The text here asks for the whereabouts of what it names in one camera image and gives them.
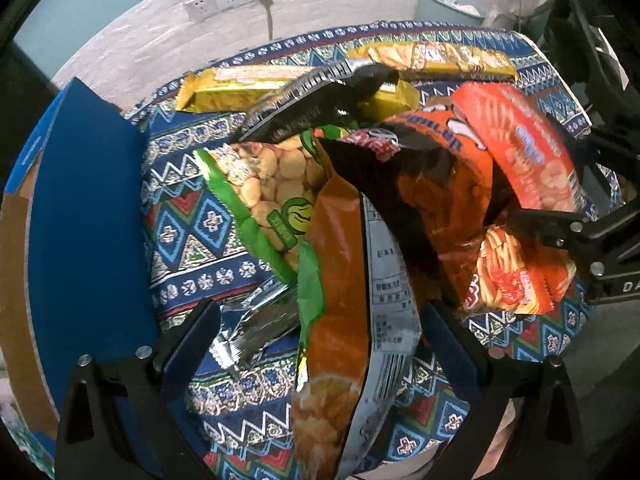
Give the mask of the red biscuit snack bag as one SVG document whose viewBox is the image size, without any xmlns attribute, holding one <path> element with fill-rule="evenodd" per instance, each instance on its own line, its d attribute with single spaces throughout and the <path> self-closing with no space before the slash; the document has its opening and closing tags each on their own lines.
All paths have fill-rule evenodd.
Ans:
<svg viewBox="0 0 640 480">
<path fill-rule="evenodd" d="M 451 97 L 526 209 L 582 211 L 582 192 L 563 141 L 510 84 L 466 82 Z"/>
</svg>

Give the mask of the orange chips bag with label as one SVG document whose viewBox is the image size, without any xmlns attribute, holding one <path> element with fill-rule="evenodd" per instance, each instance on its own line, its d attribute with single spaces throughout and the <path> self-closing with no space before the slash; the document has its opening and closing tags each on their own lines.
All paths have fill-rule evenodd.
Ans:
<svg viewBox="0 0 640 480">
<path fill-rule="evenodd" d="M 291 428 L 303 479 L 345 479 L 363 464 L 421 333 L 395 237 L 367 196 L 324 169 L 298 256 Z"/>
</svg>

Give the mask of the yellow cracker snack pack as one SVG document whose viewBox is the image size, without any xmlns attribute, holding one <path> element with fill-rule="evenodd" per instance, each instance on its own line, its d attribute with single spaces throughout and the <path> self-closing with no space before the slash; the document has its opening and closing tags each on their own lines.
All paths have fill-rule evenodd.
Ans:
<svg viewBox="0 0 640 480">
<path fill-rule="evenodd" d="M 371 42 L 345 56 L 393 67 L 405 80 L 518 80 L 518 71 L 503 52 L 448 42 Z"/>
</svg>

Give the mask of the long gold snack pack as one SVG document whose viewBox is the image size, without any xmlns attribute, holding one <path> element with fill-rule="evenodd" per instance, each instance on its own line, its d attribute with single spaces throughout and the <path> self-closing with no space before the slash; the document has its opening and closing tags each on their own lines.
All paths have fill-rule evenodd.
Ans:
<svg viewBox="0 0 640 480">
<path fill-rule="evenodd" d="M 268 92 L 278 90 L 318 67 L 297 65 L 247 65 L 187 74 L 176 96 L 175 110 L 189 113 L 246 112 Z M 382 84 L 370 98 L 360 101 L 363 119 L 381 120 L 420 106 L 421 92 L 408 81 Z"/>
</svg>

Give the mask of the red fries snack bag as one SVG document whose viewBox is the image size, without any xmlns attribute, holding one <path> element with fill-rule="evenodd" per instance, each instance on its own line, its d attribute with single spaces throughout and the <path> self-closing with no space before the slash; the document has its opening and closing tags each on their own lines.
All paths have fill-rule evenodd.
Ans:
<svg viewBox="0 0 640 480">
<path fill-rule="evenodd" d="M 575 263 L 565 250 L 536 240 L 521 243 L 501 226 L 490 226 L 462 312 L 549 313 L 564 297 L 575 273 Z"/>
</svg>

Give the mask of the orange black chips bag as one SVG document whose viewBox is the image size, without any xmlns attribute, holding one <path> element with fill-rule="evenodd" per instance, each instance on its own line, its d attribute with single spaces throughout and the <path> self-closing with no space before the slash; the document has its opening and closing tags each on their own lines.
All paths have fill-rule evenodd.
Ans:
<svg viewBox="0 0 640 480">
<path fill-rule="evenodd" d="M 494 183 L 494 162 L 475 130 L 452 107 L 437 104 L 320 144 L 392 232 L 416 294 L 460 307 Z"/>
</svg>

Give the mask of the blue cardboard box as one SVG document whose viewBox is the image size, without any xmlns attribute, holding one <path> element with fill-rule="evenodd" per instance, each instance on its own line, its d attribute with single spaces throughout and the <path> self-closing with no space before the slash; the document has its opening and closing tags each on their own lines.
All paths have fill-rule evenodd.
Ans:
<svg viewBox="0 0 640 480">
<path fill-rule="evenodd" d="M 82 81 L 27 138 L 1 203 L 1 350 L 13 393 L 2 419 L 52 460 L 81 356 L 131 356 L 158 336 L 140 192 L 148 141 Z"/>
</svg>

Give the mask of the silver foil snack pack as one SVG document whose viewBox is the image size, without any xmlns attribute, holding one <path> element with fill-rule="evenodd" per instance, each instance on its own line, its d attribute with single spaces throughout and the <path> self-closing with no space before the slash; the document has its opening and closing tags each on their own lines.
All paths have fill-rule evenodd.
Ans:
<svg viewBox="0 0 640 480">
<path fill-rule="evenodd" d="M 242 300 L 223 304 L 220 313 L 240 317 L 233 326 L 221 325 L 209 353 L 239 380 L 242 370 L 248 370 L 265 348 L 298 329 L 297 287 L 270 278 Z"/>
</svg>

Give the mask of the black snack bag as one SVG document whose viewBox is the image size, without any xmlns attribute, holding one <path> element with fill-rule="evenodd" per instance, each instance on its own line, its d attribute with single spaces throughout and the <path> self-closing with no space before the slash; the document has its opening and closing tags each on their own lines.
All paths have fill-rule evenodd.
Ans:
<svg viewBox="0 0 640 480">
<path fill-rule="evenodd" d="M 354 119 L 360 103 L 383 84 L 398 80 L 398 70 L 366 58 L 343 58 L 317 67 L 262 96 L 229 141 L 276 144 L 308 128 Z"/>
</svg>

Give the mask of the pale blue waste bin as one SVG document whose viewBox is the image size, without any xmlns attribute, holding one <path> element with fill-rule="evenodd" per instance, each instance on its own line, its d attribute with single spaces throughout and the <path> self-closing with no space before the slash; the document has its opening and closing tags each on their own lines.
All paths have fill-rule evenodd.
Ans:
<svg viewBox="0 0 640 480">
<path fill-rule="evenodd" d="M 472 0 L 418 0 L 414 18 L 417 21 L 480 26 L 486 11 Z"/>
</svg>

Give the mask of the green pea snack bag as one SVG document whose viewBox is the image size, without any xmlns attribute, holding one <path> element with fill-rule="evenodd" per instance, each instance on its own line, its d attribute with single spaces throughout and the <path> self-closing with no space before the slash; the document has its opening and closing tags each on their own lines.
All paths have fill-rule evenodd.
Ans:
<svg viewBox="0 0 640 480">
<path fill-rule="evenodd" d="M 242 142 L 193 153 L 242 245 L 286 284 L 297 281 L 299 246 L 326 183 L 316 152 L 316 141 L 325 136 L 317 128 L 277 144 Z"/>
</svg>

